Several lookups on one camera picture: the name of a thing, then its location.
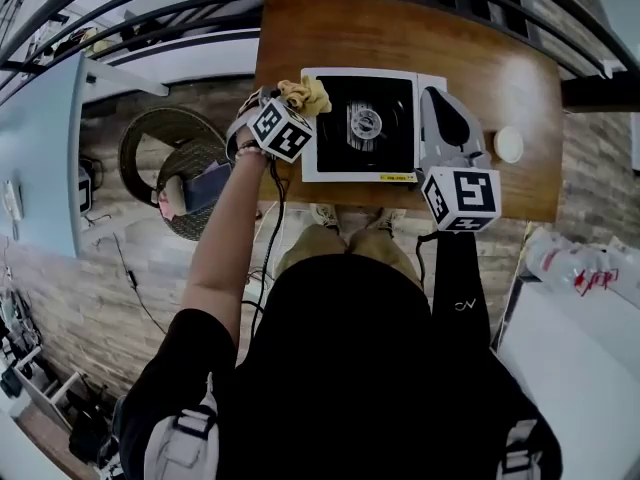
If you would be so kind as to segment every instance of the wooden table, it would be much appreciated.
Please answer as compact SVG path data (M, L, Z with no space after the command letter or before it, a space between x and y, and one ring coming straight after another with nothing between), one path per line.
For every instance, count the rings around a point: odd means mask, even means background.
M504 126L525 142L514 165L495 154L502 215L553 222L562 185L562 105L556 64L478 23L397 0L266 0L256 86L299 80L305 67L398 69L447 78L449 92L482 123L487 148ZM287 199L427 208L419 191L385 183L302 183L300 162L278 165ZM277 199L268 173L261 199Z

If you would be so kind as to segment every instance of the white cup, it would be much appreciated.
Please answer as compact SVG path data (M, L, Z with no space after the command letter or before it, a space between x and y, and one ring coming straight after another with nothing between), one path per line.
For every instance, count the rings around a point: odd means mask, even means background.
M517 128L506 126L493 138L493 148L501 160L515 164L522 158L524 141Z

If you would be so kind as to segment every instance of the wicker chair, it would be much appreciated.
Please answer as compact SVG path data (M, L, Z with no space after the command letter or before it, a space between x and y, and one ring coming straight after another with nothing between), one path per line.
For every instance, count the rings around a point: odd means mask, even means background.
M162 165L155 188L142 180L136 164L138 145L145 135L175 149ZM192 179L215 160L219 163L227 161L222 133L197 112L182 107L154 108L136 117L120 141L118 159L120 178L129 193L155 208L158 208L157 194L172 176ZM164 221L176 234L197 241L212 210L213 205Z

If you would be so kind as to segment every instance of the wire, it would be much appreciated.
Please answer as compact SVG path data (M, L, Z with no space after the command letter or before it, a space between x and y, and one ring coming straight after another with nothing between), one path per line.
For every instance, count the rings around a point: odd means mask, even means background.
M253 340L253 338L255 337L256 334L256 325L258 323L258 314L259 313L263 313L264 314L264 308L262 307L262 297L264 296L264 291L265 291L265 284L266 284L266 278L267 278L267 269L269 266L269 257L271 256L271 249L273 248L273 243L275 242L276 236L278 235L278 231L280 229L280 226L282 225L282 219L284 218L284 202L285 202L285 197L286 197L286 193L284 190L284 187L282 186L282 180L280 179L280 176L278 175L278 168L276 166L276 161L275 160L271 160L271 166L269 169L270 173L271 173L271 177L273 178L274 183L276 184L276 188L278 189L278 199L280 202L280 207L278 209L278 220L276 221L276 226L273 229L273 233L271 234L271 238L269 239L269 245L267 246L267 252L265 254L264 257L264 264L262 266L262 281L261 281L261 287L260 287L260 296L258 297L258 302L253 302L253 301L249 301L249 300L243 300L242 303L243 304L249 304L251 306L254 306L256 308L256 311L253 314L253 320L251 321L251 340Z
M151 315L151 313L147 309L147 306L145 306L144 302L142 302L142 297L140 297L140 292L138 292L138 283L136 281L136 278L133 275L133 271L131 271L131 270L129 270L127 268L127 264L124 261L124 256L122 255L122 249L120 248L120 241L118 240L118 237L116 236L115 233L113 233L113 239L116 242L116 247L118 247L118 253L120 254L120 259L122 260L122 268L124 268L124 272L125 272L125 274L127 276L127 281L129 282L129 286L131 286L131 289L135 292L136 296L138 297L138 302L140 303L140 307L142 307L142 309L144 309L145 313L151 319L151 321L154 324L156 324L156 327L158 329L160 329L162 331L162 334L164 334L166 336L167 335L167 331L165 331L160 326L160 324L156 321L156 319L153 318L153 316Z
M284 216L287 215L287 202L284 203ZM276 261L278 261L278 255L280 254L280 249L282 248L282 239L284 238L284 226L280 227L280 242L278 242L278 248L276 249L276 253L273 255L273 261L271 262L271 279L276 278Z
M7 263L7 250L9 249L9 246L11 245L11 241L9 240L9 237L5 237L7 239L7 245L4 246L4 250L2 251L2 281L0 282L1 285L4 285L4 281L5 278L7 277L7 272L10 270L9 269L9 264Z
M431 240L436 240L438 238L438 231L434 231L433 233L429 233L428 235L422 235L418 237L418 241L416 242L416 256L418 257L418 263L420 264L420 286L422 286L422 290L424 291L424 278L425 278L425 269L424 269L424 260L422 259L422 254L420 254L420 247L425 242L430 242Z
M262 269L261 268L254 268L253 270L249 271L249 274L247 275L247 277L251 278L251 279L255 279L256 281L260 281L260 279L262 279ZM267 272L267 277L269 278L269 281L273 282L275 279L271 276L271 274L269 274L269 272Z
M269 209L265 212L265 214L262 216L262 222L260 223L260 225L258 226L258 231L256 232L255 236L253 237L253 243L256 243L256 240L258 239L258 235L260 234L260 231L262 230L262 226L264 226L264 223L267 220L267 215L269 215L269 212L271 210L273 210L273 207L275 205L278 204L278 201L274 201L273 204L271 206L269 206Z

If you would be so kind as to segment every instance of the backpack strap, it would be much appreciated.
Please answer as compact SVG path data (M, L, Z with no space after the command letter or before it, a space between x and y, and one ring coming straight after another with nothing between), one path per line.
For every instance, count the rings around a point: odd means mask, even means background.
M144 480L212 480L219 445L218 404L210 373L197 409L183 409L153 429L144 455Z
M538 462L542 452L534 452L528 443L537 423L537 420L522 420L511 428L496 480L540 480Z

